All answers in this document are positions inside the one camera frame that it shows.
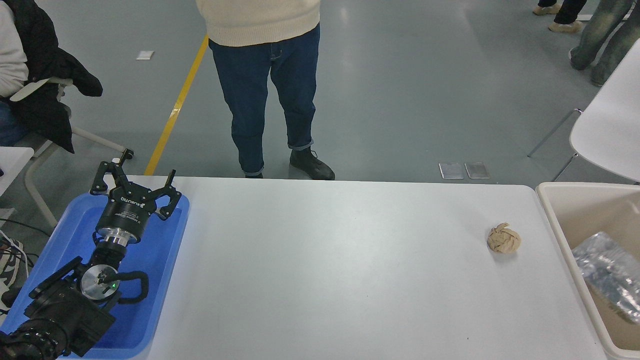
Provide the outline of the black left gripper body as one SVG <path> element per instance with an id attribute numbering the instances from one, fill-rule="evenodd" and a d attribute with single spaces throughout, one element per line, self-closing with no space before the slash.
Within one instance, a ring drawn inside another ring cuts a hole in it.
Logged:
<path id="1" fill-rule="evenodd" d="M 107 205 L 96 225 L 96 231 L 104 236 L 106 231 L 120 229 L 131 236 L 142 236 L 151 214 L 155 212 L 156 199 L 148 187 L 130 183 L 131 187 L 114 187 L 109 192 Z"/>

